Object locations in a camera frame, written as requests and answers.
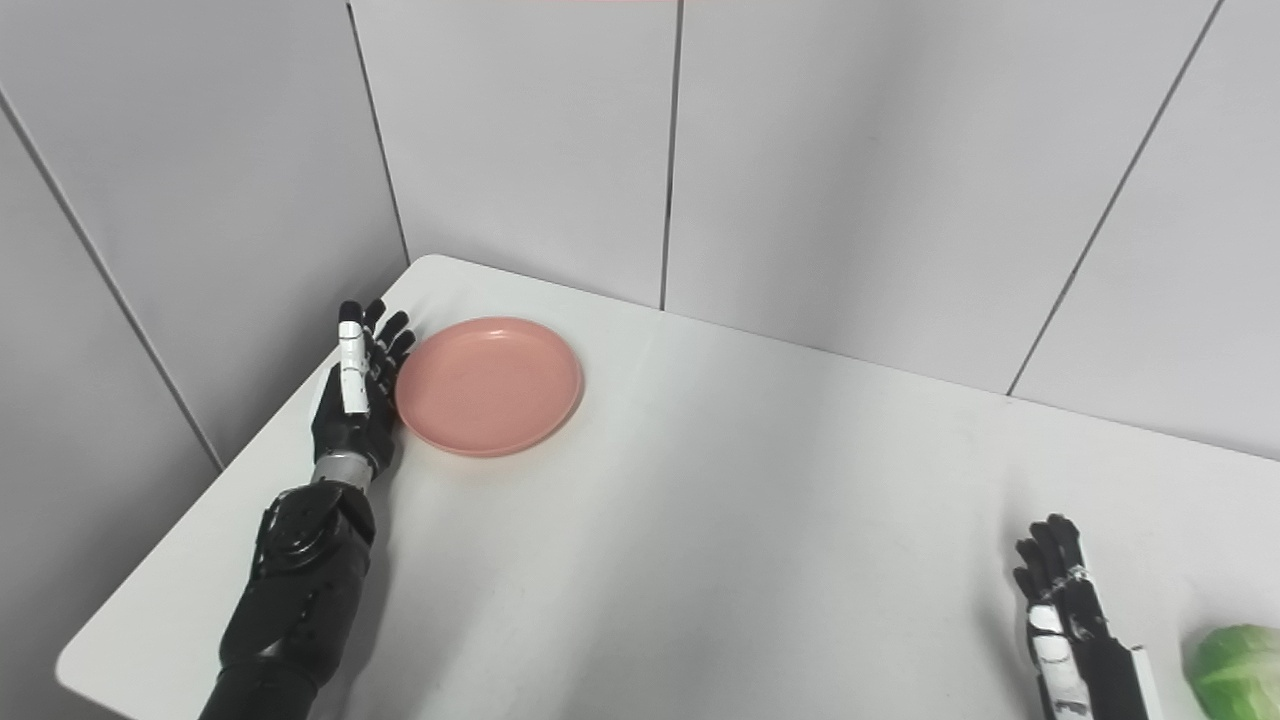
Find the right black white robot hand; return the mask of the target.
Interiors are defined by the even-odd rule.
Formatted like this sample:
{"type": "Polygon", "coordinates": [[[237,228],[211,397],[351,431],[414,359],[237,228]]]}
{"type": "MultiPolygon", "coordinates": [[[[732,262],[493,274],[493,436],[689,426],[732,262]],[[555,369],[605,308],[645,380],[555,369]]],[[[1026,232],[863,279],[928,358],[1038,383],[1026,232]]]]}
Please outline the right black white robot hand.
{"type": "Polygon", "coordinates": [[[1051,514],[1015,543],[1012,579],[1046,719],[1161,719],[1146,650],[1110,629],[1076,525],[1051,514]]]}

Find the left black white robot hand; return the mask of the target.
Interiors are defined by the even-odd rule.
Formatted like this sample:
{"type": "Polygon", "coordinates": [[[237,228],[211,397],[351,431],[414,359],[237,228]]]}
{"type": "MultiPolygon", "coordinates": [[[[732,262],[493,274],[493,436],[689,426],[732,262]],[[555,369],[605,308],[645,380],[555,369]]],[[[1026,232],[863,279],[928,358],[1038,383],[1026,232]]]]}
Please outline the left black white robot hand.
{"type": "Polygon", "coordinates": [[[348,300],[338,316],[338,356],[311,423],[314,482],[344,482],[367,491],[396,455],[396,387],[416,343],[410,318],[378,299],[348,300]]]}

